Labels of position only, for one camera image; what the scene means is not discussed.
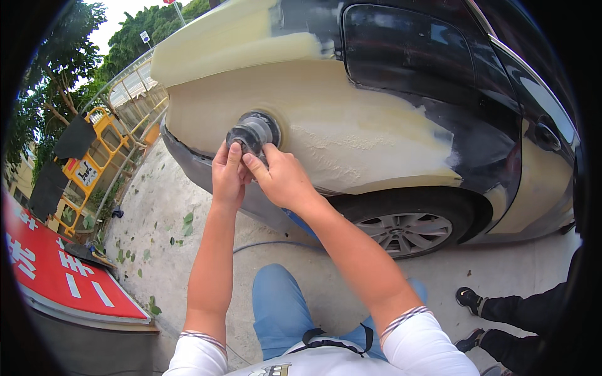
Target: red sign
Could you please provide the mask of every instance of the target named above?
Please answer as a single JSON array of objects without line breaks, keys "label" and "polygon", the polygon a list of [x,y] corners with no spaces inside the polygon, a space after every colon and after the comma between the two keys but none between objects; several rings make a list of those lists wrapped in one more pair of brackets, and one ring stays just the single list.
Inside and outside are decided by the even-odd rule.
[{"label": "red sign", "polygon": [[149,315],[103,268],[64,250],[69,241],[37,221],[5,191],[9,260],[22,292],[36,307],[107,322],[150,322]]}]

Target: bag strap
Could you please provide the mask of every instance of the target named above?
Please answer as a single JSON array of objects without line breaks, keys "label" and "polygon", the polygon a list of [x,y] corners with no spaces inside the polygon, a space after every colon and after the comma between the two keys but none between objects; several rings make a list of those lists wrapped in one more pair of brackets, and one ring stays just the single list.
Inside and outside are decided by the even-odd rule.
[{"label": "bag strap", "polygon": [[324,330],[322,330],[321,328],[313,328],[313,329],[309,329],[308,331],[305,332],[305,334],[303,334],[303,343],[305,344],[304,347],[300,347],[298,349],[292,350],[289,354],[292,353],[296,353],[299,352],[301,350],[305,350],[307,348],[315,348],[315,347],[322,347],[322,346],[335,346],[335,347],[343,347],[346,348],[348,350],[353,351],[356,354],[359,354],[359,356],[361,356],[362,358],[364,357],[364,354],[370,350],[370,348],[372,348],[372,341],[374,340],[374,330],[372,330],[372,328],[367,327],[364,324],[360,325],[364,328],[365,334],[366,334],[366,347],[365,350],[363,352],[359,352],[358,349],[356,349],[353,346],[349,346],[349,345],[345,345],[342,342],[336,342],[336,341],[331,341],[329,339],[323,339],[322,341],[314,341],[312,343],[309,343],[309,341],[311,341],[311,339],[313,337],[319,336],[320,334],[325,334],[326,332]]}]

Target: orbital sander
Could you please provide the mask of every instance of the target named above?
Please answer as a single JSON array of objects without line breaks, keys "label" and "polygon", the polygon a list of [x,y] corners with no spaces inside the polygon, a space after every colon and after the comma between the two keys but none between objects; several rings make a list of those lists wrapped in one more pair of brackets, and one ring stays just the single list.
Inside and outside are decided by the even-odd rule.
[{"label": "orbital sander", "polygon": [[270,114],[255,109],[242,115],[238,123],[228,131],[226,135],[228,148],[234,142],[240,144],[243,154],[255,155],[268,167],[262,147],[266,143],[279,147],[282,142],[282,132]]}]

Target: rear bumper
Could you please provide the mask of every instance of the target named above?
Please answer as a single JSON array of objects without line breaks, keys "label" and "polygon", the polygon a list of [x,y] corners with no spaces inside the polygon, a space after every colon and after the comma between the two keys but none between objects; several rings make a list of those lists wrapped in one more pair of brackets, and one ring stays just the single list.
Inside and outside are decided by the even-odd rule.
[{"label": "rear bumper", "polygon": [[[186,176],[196,185],[209,193],[213,193],[211,179],[212,160],[199,156],[190,151],[178,141],[165,127],[165,118],[161,121],[161,135],[163,142],[172,157],[178,162]],[[263,193],[259,184],[251,182],[246,187],[243,204],[239,209],[247,216],[265,223],[273,230],[286,234],[294,227],[298,227],[288,218],[281,208],[274,205]]]}]

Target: tree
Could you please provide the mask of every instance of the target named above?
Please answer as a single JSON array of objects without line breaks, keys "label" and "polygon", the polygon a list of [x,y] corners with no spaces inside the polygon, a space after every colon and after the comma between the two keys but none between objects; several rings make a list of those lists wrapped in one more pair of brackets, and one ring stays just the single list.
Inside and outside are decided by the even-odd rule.
[{"label": "tree", "polygon": [[[186,23],[189,23],[207,11],[209,11],[208,0],[192,0],[182,9],[182,16]],[[182,22],[173,5],[144,7],[144,10],[136,13],[136,17],[132,17],[127,12],[125,12],[125,16],[126,20],[120,23],[121,30],[109,39],[111,49],[98,69],[98,78],[104,81],[115,77],[140,55],[148,51],[150,46],[142,42],[141,32],[146,31],[152,45],[156,46],[157,43],[182,27]]]},{"label": "tree", "polygon": [[[42,40],[25,74],[10,121],[5,160],[14,168],[20,154],[35,141],[34,181],[52,159],[60,135],[100,84],[94,77],[102,57],[89,37],[106,21],[105,9],[101,3],[71,3]],[[82,81],[88,83],[77,87]]]}]

